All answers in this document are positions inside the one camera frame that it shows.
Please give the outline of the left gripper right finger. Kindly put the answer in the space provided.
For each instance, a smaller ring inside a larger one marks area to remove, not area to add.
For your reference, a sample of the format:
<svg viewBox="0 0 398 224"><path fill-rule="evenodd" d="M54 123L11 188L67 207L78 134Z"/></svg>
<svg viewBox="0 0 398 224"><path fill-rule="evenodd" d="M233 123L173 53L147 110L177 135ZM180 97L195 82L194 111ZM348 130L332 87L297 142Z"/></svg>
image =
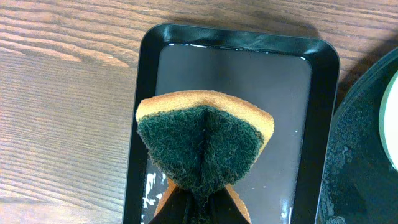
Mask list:
<svg viewBox="0 0 398 224"><path fill-rule="evenodd" d="M208 211L211 224L249 224L226 188L209 196Z"/></svg>

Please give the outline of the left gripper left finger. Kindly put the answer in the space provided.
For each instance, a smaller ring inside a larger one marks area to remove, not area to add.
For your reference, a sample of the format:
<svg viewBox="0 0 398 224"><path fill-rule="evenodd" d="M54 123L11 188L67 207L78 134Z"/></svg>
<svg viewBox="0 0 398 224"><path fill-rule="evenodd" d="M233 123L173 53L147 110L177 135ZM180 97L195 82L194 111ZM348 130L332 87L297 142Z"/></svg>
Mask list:
<svg viewBox="0 0 398 224"><path fill-rule="evenodd" d="M191 224L194 205L190 191L175 187L149 224Z"/></svg>

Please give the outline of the green and orange sponge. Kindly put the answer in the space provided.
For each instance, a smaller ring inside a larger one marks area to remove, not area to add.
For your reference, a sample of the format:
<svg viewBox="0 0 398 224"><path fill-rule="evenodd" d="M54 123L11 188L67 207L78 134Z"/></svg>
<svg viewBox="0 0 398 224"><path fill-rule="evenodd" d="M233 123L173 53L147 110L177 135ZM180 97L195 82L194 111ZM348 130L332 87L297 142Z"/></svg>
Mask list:
<svg viewBox="0 0 398 224"><path fill-rule="evenodd" d="M225 93L186 90L142 100L136 122L150 159L169 181L155 215L180 187L194 198L191 223L211 223L208 198L226 188L250 222L233 185L250 171L274 133L268 112Z"/></svg>

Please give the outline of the light green plate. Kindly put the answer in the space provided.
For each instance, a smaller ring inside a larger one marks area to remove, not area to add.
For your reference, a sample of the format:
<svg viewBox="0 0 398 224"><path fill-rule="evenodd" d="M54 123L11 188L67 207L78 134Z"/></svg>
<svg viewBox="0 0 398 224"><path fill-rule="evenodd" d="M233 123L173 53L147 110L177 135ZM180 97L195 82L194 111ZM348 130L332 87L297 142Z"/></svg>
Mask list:
<svg viewBox="0 0 398 224"><path fill-rule="evenodd" d="M397 170L397 72L392 76L382 97L379 110L379 134L384 152Z"/></svg>

